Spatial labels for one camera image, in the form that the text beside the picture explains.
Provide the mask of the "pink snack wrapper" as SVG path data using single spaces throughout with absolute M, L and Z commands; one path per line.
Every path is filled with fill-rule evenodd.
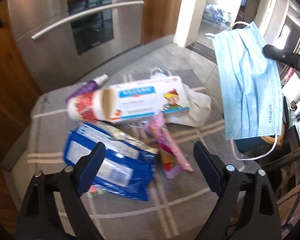
M 175 178 L 181 171 L 193 172 L 192 166 L 170 135 L 162 112 L 154 113 L 144 125 L 144 130 L 159 145 L 161 164 L 168 179 Z

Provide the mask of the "blue wet wipes pack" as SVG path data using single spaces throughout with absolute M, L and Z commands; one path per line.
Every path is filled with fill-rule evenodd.
M 105 145 L 106 154 L 93 185 L 117 196 L 147 201 L 158 149 L 108 124 L 85 122 L 69 132 L 64 146 L 65 163 L 74 166 L 98 142 Z

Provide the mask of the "light blue face mask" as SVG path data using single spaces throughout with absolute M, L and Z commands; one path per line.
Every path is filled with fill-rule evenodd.
M 274 60 L 264 56 L 266 41 L 254 22 L 218 34 L 207 33 L 215 51 L 225 121 L 230 141 L 274 136 L 274 151 L 282 131 L 283 97 Z

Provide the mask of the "white tissue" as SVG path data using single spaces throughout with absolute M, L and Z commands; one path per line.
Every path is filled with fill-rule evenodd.
M 166 115 L 165 121 L 190 127 L 202 127 L 210 117 L 212 100 L 210 96 L 195 92 L 187 85 L 184 85 L 184 89 L 189 102 L 189 110 Z

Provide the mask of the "red floral paper cup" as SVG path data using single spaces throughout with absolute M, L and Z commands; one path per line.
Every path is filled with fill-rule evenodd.
M 115 92 L 111 88 L 102 88 L 71 98 L 67 103 L 68 116 L 79 121 L 110 121 L 115 98 Z

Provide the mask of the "white medicine box cartoon boy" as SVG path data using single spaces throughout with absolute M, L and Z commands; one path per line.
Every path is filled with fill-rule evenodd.
M 121 83 L 109 87 L 111 122 L 143 119 L 158 111 L 188 111 L 189 101 L 179 76 Z

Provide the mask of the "teal trash bin yellow rim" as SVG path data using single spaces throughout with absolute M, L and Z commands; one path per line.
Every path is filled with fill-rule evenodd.
M 274 135 L 274 137 L 264 136 L 264 137 L 253 137 L 253 138 L 246 138 L 246 139 L 230 140 L 230 142 L 231 142 L 232 152 L 236 160 L 253 161 L 253 160 L 264 158 L 270 155 L 272 152 L 274 152 L 275 147 L 278 144 L 280 144 L 282 138 L 283 138 L 282 135 Z M 238 155 L 235 153 L 235 146 L 237 147 L 240 153 L 245 153 L 250 150 L 254 150 L 258 148 L 259 146 L 262 146 L 265 143 L 271 145 L 271 148 L 266 153 L 259 155 L 257 157 L 243 159 L 243 158 L 239 158 Z

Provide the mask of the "purple spray bottle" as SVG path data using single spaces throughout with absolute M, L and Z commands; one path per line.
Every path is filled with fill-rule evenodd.
M 75 90 L 72 94 L 70 94 L 66 99 L 65 99 L 65 103 L 68 103 L 68 101 L 71 98 L 75 98 L 77 96 L 83 95 L 83 94 L 87 94 L 87 93 L 91 93 L 94 92 L 98 89 L 100 89 L 102 87 L 102 85 L 109 79 L 109 76 L 107 74 L 103 74 L 101 76 L 98 76 L 96 78 L 94 78 L 93 80 L 90 80 L 86 83 L 84 83 L 84 85 L 82 85 L 81 87 L 79 87 L 79 89 Z

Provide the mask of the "water bottles in hallway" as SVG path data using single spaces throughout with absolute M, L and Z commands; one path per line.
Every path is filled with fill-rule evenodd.
M 230 27 L 232 23 L 231 13 L 222 10 L 218 5 L 215 4 L 207 4 L 205 6 L 203 19 L 222 27 Z

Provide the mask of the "left wooden cabinet door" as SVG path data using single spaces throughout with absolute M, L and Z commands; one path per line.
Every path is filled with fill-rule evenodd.
M 30 124 L 41 90 L 32 78 L 13 37 L 7 1 L 0 3 L 0 161 Z

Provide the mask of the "wooden cabinet door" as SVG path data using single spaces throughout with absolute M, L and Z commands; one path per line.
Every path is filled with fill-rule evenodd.
M 181 0 L 144 0 L 141 43 L 175 34 Z
M 7 1 L 0 3 L 0 161 L 30 124 L 41 90 L 32 78 L 13 37 Z

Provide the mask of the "right wooden cabinet door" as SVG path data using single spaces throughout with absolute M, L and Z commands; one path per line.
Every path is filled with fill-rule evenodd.
M 144 0 L 141 43 L 175 34 L 181 0 Z

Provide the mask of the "stainless steel oven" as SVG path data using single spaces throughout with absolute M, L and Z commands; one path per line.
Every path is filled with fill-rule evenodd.
M 79 12 L 128 1 L 139 0 L 7 0 L 16 43 L 42 92 L 70 85 L 139 46 L 143 5 L 105 10 L 36 40 L 31 36 Z

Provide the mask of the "metal chair leg rail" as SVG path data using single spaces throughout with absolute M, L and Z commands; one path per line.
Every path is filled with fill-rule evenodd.
M 265 172 L 270 172 L 272 170 L 284 167 L 288 164 L 291 164 L 295 161 L 300 159 L 300 147 L 293 152 L 290 152 L 289 154 L 285 155 L 284 157 L 281 157 L 275 161 L 272 161 L 264 166 L 262 166 L 262 169 Z

